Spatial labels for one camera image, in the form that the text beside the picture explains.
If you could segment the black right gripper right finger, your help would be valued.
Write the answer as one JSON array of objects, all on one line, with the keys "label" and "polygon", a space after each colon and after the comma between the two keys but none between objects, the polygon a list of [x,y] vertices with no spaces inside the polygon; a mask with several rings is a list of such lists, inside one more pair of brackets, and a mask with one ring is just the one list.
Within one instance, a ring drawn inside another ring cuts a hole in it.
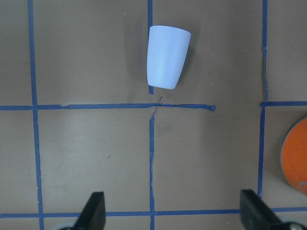
[{"label": "black right gripper right finger", "polygon": [[246,230],[289,229],[251,189],[240,191],[240,221]]}]

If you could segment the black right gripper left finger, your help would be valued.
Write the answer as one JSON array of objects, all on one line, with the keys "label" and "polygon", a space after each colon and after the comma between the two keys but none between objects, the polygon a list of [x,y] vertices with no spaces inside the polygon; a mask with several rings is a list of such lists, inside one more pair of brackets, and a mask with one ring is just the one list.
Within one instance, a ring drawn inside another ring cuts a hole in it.
[{"label": "black right gripper left finger", "polygon": [[93,192],[74,224],[75,230],[103,230],[106,224],[104,192]]}]

